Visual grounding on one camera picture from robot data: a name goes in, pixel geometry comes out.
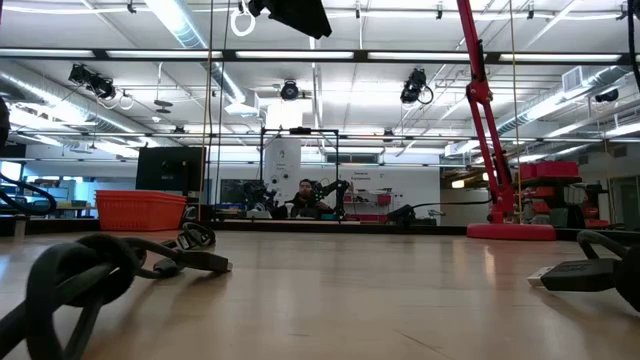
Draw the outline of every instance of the red equipment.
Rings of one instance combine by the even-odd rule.
[[[489,90],[489,82],[484,68],[484,51],[482,40],[473,21],[473,12],[469,0],[458,0],[458,11],[462,21],[462,29],[467,42],[469,60],[471,62],[471,83],[467,85],[467,99],[471,105],[471,114],[478,134],[480,151],[484,159],[484,166],[489,176],[489,191],[493,204],[489,214],[491,224],[472,224],[467,227],[467,236],[479,238],[500,238],[519,240],[554,240],[555,231],[547,225],[503,225],[505,218],[514,214],[514,191],[511,173],[502,151],[498,130],[491,110],[493,94]],[[493,156],[489,152],[487,139],[484,135],[479,106],[482,105],[487,120],[487,127],[493,144]]]

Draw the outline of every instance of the black monitor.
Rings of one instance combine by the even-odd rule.
[[[138,158],[137,190],[200,191],[203,151],[200,147],[142,148]]]

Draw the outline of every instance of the orange basket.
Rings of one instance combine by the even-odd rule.
[[[160,191],[97,190],[101,230],[158,231],[180,227],[184,196]]]

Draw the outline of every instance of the person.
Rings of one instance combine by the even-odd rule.
[[[323,203],[316,201],[311,180],[302,179],[298,185],[298,192],[293,200],[287,201],[293,204],[291,217],[300,215],[301,217],[320,218],[322,214],[333,214],[333,209]]]

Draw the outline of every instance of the ceiling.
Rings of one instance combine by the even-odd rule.
[[[124,9],[128,1],[122,0],[59,0],[59,1],[5,1],[5,7],[22,7],[49,10]],[[216,9],[223,9],[227,1],[215,1]],[[361,0],[363,11],[378,16],[355,17],[356,1],[324,0],[330,17],[333,33],[329,38],[317,41],[318,49],[359,49],[360,26],[362,26],[362,48],[388,50],[465,50],[459,47],[463,39],[462,27],[456,15],[456,2],[442,1],[445,16],[435,18],[439,1],[431,0]],[[578,21],[576,17],[611,17],[620,12],[619,0],[537,0],[535,12],[539,16],[527,20],[514,20],[515,50],[544,52],[627,52],[626,21],[601,19]],[[165,28],[153,12],[144,11],[144,1],[135,1],[140,11],[52,15],[23,13],[5,10],[0,31],[0,47],[66,47],[66,48],[179,48],[179,43]],[[189,1],[189,8],[200,32],[209,30],[209,1]],[[230,2],[231,7],[237,1]],[[508,15],[509,2],[505,0],[472,0],[476,16]],[[526,13],[529,1],[514,0],[514,11]],[[557,16],[566,6],[573,6],[565,19],[557,22]],[[238,27],[246,26],[246,18],[238,21]],[[213,47],[216,49],[304,49],[310,47],[309,38],[266,15],[256,19],[255,30],[239,37],[227,30],[227,12],[216,11],[213,16]],[[485,50],[511,52],[512,39],[508,20],[478,20],[477,30],[484,40]],[[70,89],[74,85],[67,78],[70,61],[20,60],[19,64]],[[204,115],[206,72],[198,63],[165,63],[161,77],[162,90],[158,98],[175,105],[171,113],[162,116],[160,122],[152,120],[157,108],[156,99],[158,64],[151,62],[99,62],[85,64],[100,74],[114,79],[114,84],[127,90],[135,104],[130,110],[116,107],[114,111],[157,132],[169,132],[176,125],[186,125],[187,130],[199,132]],[[392,128],[404,134],[474,135],[471,114],[465,100],[465,86],[469,82],[467,65],[435,64],[371,64],[371,63],[323,63],[320,70],[323,106],[322,125],[329,129],[352,133],[382,133]],[[413,68],[421,67],[427,74],[435,92],[435,100],[424,107],[403,109],[399,95],[403,82]],[[490,66],[490,86],[495,94],[492,107],[496,118],[513,112],[516,105],[544,94],[561,83],[563,73],[571,66],[517,66],[514,90],[514,68]],[[296,80],[304,92],[313,91],[313,70],[309,63],[226,63],[225,71],[243,88],[254,90],[262,99],[279,101],[275,84],[286,79]],[[635,98],[635,89],[624,92],[620,101]],[[89,96],[83,89],[78,90]],[[222,96],[212,99],[212,114],[215,123],[221,118],[224,131],[257,131],[260,120],[256,117],[234,117],[220,111]],[[305,126],[314,127],[311,100],[300,100],[306,109]],[[448,111],[462,102],[461,106]],[[596,104],[595,111],[602,111],[613,104]],[[539,119],[540,123],[565,123],[576,121],[586,115],[586,100],[564,109],[563,113],[551,113]],[[544,136],[528,125],[528,136]]]

